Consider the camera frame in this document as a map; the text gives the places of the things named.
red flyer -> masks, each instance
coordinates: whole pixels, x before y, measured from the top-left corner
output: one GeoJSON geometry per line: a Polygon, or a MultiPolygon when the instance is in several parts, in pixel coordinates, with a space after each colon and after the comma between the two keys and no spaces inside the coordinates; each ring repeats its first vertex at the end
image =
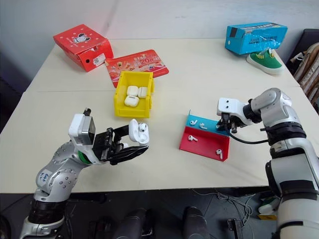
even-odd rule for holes
{"type": "Polygon", "coordinates": [[[168,73],[168,68],[154,50],[142,51],[119,58],[107,58],[105,65],[115,88],[118,85],[121,71],[153,72],[154,78],[168,73]]]}

tabletop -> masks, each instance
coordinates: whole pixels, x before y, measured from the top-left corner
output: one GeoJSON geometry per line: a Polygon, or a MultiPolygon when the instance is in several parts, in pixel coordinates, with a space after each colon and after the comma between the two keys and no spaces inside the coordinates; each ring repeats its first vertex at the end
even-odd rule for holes
{"type": "MultiPolygon", "coordinates": [[[[155,85],[151,117],[139,120],[149,125],[149,149],[116,166],[104,164],[83,169],[73,192],[267,185],[265,164],[271,157],[266,143],[245,145],[230,139],[229,158],[224,162],[178,147],[189,110],[193,115],[218,120],[216,104],[220,97],[245,102],[269,87],[158,91],[155,85]]],[[[319,124],[318,115],[301,88],[281,89],[292,98],[318,154],[319,128],[314,127],[319,124]]],[[[96,133],[128,124],[130,119],[114,116],[113,95],[113,91],[25,92],[0,135],[1,192],[34,192],[38,171],[69,140],[73,115],[83,112],[85,107],[92,109],[96,133]]],[[[256,124],[239,129],[237,136],[250,141],[265,139],[265,133],[259,131],[261,127],[256,124]]]]}
{"type": "MultiPolygon", "coordinates": [[[[156,79],[158,91],[241,89],[256,86],[298,87],[287,68],[277,76],[265,74],[225,49],[224,39],[126,39],[110,40],[114,57],[154,49],[169,69],[156,79]]],[[[57,45],[43,63],[27,91],[114,91],[103,64],[86,73],[57,45]]]]}

shoe sole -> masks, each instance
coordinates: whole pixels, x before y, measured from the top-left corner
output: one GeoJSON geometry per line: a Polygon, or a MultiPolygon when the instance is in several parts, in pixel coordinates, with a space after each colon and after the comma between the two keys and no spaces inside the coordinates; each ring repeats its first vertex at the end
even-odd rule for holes
{"type": "Polygon", "coordinates": [[[256,66],[257,68],[261,69],[262,71],[268,73],[268,74],[272,74],[272,75],[277,75],[277,74],[280,74],[282,73],[283,69],[284,69],[284,66],[281,65],[281,67],[279,68],[268,68],[266,66],[263,66],[259,63],[257,63],[256,61],[254,61],[251,57],[250,57],[250,54],[247,56],[246,58],[247,62],[252,64],[253,66],[256,66]]]}

blue tray section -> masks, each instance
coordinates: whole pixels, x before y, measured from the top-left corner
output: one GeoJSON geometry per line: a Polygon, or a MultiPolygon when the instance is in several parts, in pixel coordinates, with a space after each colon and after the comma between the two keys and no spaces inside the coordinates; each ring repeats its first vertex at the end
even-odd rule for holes
{"type": "Polygon", "coordinates": [[[202,117],[198,117],[198,116],[188,115],[187,121],[186,121],[186,126],[192,127],[192,128],[196,128],[196,129],[199,129],[199,130],[202,130],[202,131],[208,131],[208,132],[211,132],[211,133],[221,134],[221,135],[229,137],[227,132],[225,132],[225,131],[217,131],[217,129],[216,129],[217,123],[218,123],[218,121],[215,121],[215,120],[210,120],[210,119],[206,119],[206,118],[202,118],[202,117]],[[195,125],[191,125],[189,123],[191,120],[193,120],[193,121],[197,120],[197,123],[195,125]],[[201,129],[199,127],[200,123],[204,123],[205,124],[204,127],[206,127],[207,129],[201,129]]]}

red cardboard box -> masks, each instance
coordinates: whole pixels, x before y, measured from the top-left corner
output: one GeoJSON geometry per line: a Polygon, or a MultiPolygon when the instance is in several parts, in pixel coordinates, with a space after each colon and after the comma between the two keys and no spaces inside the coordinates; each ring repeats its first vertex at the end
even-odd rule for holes
{"type": "Polygon", "coordinates": [[[111,45],[105,37],[86,25],[78,25],[53,37],[55,43],[85,71],[91,71],[113,58],[111,45]]]}

